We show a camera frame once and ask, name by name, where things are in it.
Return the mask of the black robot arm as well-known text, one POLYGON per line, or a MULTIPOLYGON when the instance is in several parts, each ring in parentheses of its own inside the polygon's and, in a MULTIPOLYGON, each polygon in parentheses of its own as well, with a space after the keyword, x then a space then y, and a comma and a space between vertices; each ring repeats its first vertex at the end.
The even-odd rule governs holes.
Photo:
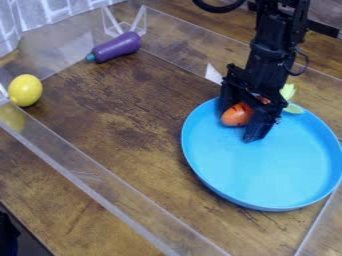
POLYGON ((236 103, 246 103, 254 110, 247 123, 243 141, 266 137, 280 119, 288 103, 280 95, 288 76, 299 76, 307 69, 292 71, 299 44, 307 32, 310 0, 255 0, 256 35, 250 42, 244 68, 227 65, 221 80, 217 110, 224 113, 236 103))

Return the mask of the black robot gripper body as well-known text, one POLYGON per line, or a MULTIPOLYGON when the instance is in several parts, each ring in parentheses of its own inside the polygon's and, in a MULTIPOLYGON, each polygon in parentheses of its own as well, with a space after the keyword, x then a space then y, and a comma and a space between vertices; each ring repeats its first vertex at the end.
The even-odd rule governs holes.
POLYGON ((284 100, 279 90, 290 75, 294 58, 295 53, 280 46, 271 47, 258 40, 251 41, 246 67, 228 64, 221 80, 221 83, 228 82, 240 89, 239 102, 256 100, 254 94, 266 97, 270 103, 284 100))

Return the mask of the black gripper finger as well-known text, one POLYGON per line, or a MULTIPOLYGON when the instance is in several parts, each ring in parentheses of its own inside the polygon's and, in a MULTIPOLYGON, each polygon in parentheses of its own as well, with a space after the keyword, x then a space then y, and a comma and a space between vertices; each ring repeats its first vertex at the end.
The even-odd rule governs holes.
POLYGON ((266 137, 274 124, 280 119, 280 113, 286 107, 286 101, 263 104, 258 100, 250 101, 248 106, 254 110, 254 114, 246 126, 243 135, 244 142, 254 142, 266 137))
POLYGON ((228 82, 223 82, 220 86, 220 95, 217 101, 217 110, 224 113, 240 100, 240 89, 228 82))

